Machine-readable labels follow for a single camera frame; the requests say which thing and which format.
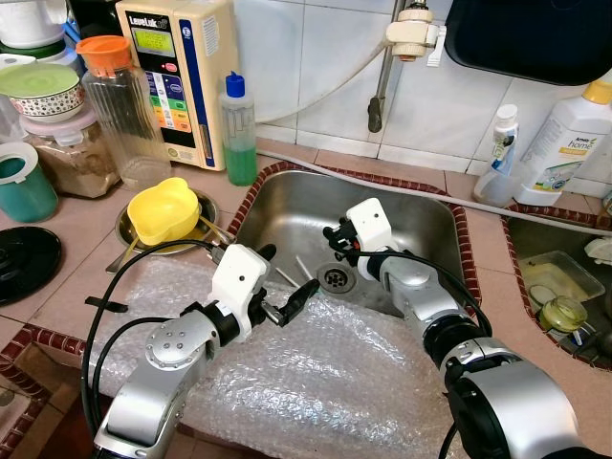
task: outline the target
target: tiled wall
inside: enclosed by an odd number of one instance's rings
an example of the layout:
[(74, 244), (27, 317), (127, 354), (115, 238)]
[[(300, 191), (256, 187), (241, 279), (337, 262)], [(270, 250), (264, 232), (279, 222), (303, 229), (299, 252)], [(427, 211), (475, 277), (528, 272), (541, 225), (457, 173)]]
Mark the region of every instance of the tiled wall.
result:
[[(379, 43), (393, 0), (234, 0), (243, 72), (257, 117), (288, 113), (349, 74)], [(444, 21), (451, 0), (428, 0)], [(443, 56), (394, 63), (383, 130), (367, 129), (382, 56), (354, 80), (297, 116), (260, 125), (260, 137), (370, 158), (480, 174), (491, 150), (492, 117), (502, 103), (519, 108), (518, 153), (529, 145), (554, 103), (581, 93), (468, 69)], [(602, 196), (612, 189), (612, 140), (569, 189)]]

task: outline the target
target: black cable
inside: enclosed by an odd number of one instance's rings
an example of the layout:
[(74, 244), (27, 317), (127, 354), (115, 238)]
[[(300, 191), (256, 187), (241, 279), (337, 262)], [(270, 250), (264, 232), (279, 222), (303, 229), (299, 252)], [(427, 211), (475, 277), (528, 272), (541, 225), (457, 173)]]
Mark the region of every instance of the black cable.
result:
[(106, 341), (104, 347), (99, 353), (98, 361), (96, 362), (96, 369), (94, 370), (94, 376), (92, 377), (92, 393), (93, 393), (93, 402), (94, 402), (94, 415), (97, 419), (102, 419), (102, 410), (99, 403), (99, 378), (102, 373), (102, 366), (104, 365), (104, 360), (106, 360), (106, 356), (115, 344), (115, 341), (119, 339), (119, 337), (129, 330), (132, 327), (137, 325), (141, 325), (142, 323), (164, 323), (169, 321), (169, 318), (165, 317), (142, 317), (137, 318), (135, 320), (131, 320), (127, 322), (125, 325), (121, 326), (112, 336)]
[(447, 436), (444, 437), (444, 442), (442, 443), (442, 447), (440, 448), (440, 453), (438, 454), (438, 459), (447, 459), (448, 449), (450, 448), (450, 444), (452, 443), (452, 439), (457, 433), (457, 424), (452, 423), (450, 429), (448, 430)]
[(437, 263), (429, 261), (426, 258), (423, 258), (421, 256), (413, 255), (412, 253), (406, 253), (404, 251), (356, 251), (356, 250), (348, 251), (346, 249), (339, 249), (339, 247), (333, 247), (332, 249), (334, 249), (335, 251), (339, 251), (343, 255), (370, 256), (370, 257), (372, 256), (384, 256), (384, 257), (394, 256), (397, 258), (405, 258), (408, 260), (413, 260), (419, 263), (423, 263), (424, 265), (428, 265), (429, 267), (436, 270), (438, 273), (441, 273), (448, 280), (448, 282), (450, 282), (450, 284), (454, 288), (456, 288), (465, 297), (468, 304), (472, 307), (472, 309), (476, 313), (476, 317), (478, 318), (478, 326), (485, 333), (485, 335), (487, 335), (488, 337), (492, 336), (491, 323), (489, 322), (489, 319), (487, 318), (485, 313), (483, 313), (482, 309), (480, 309), (480, 305), (478, 304), (478, 301), (476, 301), (476, 298), (474, 298), (474, 296), (471, 294), (468, 287), (466, 287), (466, 285), (455, 274), (451, 273), (449, 270), (447, 270), (443, 266), (440, 266)]
[(161, 249), (165, 249), (168, 247), (174, 247), (174, 246), (179, 246), (183, 244), (192, 244), (195, 246), (204, 247), (208, 251), (210, 251), (214, 247), (209, 242), (199, 241), (197, 239), (182, 239), (182, 240), (177, 240), (177, 241), (164, 242), (160, 244), (159, 246), (155, 246), (155, 247), (152, 247), (151, 249), (147, 249), (146, 251), (139, 253), (134, 258), (127, 261), (127, 263), (125, 263), (125, 265), (121, 267), (121, 269), (113, 277), (113, 280), (111, 280), (110, 284), (108, 285), (108, 288), (106, 289), (106, 293), (102, 297), (102, 300), (98, 306), (98, 310), (96, 311), (96, 315), (94, 316), (94, 319), (92, 320), (92, 325), (89, 329), (89, 335), (87, 336), (87, 341), (85, 342), (85, 349), (83, 350), (82, 366), (80, 369), (80, 392), (81, 392), (80, 396), (81, 396), (81, 400), (83, 403), (85, 421), (92, 435), (92, 438), (95, 437), (96, 433), (98, 432), (100, 420), (95, 417), (96, 414), (94, 414), (92, 410), (92, 392), (91, 392), (91, 388), (89, 387), (89, 382), (88, 382), (89, 380), (89, 359), (91, 358), (92, 346), (94, 345), (96, 331), (98, 330), (99, 323), (102, 319), (102, 314), (104, 313), (105, 306), (108, 303), (108, 300), (110, 299), (110, 296), (115, 290), (115, 287), (119, 283), (121, 277), (125, 274), (125, 272), (132, 265), (134, 265), (139, 260), (145, 258), (147, 255), (150, 255), (151, 253), (160, 251)]

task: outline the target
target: green dish soap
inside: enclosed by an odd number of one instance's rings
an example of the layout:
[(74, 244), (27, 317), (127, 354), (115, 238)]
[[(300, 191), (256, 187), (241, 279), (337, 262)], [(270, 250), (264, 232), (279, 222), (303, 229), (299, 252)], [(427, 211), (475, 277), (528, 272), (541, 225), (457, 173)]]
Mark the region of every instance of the green dish soap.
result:
[(257, 178), (254, 103), (245, 91), (245, 79), (235, 72), (226, 77), (221, 109), (223, 154), (229, 181), (237, 186), (252, 185)]

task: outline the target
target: yellow label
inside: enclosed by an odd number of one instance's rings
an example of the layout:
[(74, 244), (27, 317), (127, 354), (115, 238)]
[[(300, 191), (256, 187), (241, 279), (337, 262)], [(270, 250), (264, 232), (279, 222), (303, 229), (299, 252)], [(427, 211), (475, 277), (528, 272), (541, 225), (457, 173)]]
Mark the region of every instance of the yellow label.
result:
[(581, 148), (568, 148), (567, 146), (562, 146), (559, 149), (559, 153), (563, 155), (572, 155), (572, 156), (584, 156), (589, 152), (589, 150), (584, 150)]
[(537, 189), (538, 191), (548, 191), (550, 193), (557, 193), (556, 189), (552, 189), (550, 187), (544, 187), (543, 184), (535, 184), (532, 186), (532, 189)]

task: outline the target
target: yellow bowl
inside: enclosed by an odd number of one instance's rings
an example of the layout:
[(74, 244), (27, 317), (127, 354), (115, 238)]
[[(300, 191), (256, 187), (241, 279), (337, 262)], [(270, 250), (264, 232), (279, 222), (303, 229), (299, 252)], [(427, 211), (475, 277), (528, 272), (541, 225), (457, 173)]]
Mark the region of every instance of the yellow bowl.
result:
[(179, 177), (141, 191), (127, 206), (127, 215), (147, 246), (181, 239), (200, 218), (198, 197)]

